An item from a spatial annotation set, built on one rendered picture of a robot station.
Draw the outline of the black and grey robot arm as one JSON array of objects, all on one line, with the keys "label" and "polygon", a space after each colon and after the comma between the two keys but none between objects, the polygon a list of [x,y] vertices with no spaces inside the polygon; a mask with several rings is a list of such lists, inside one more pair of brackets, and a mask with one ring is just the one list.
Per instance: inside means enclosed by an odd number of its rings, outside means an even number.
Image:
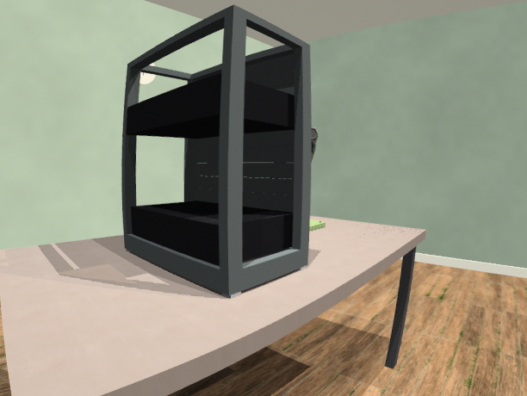
[{"label": "black and grey robot arm", "polygon": [[313,160],[313,154],[315,152],[316,148],[316,141],[318,138],[318,133],[314,127],[312,127],[312,160]]}]

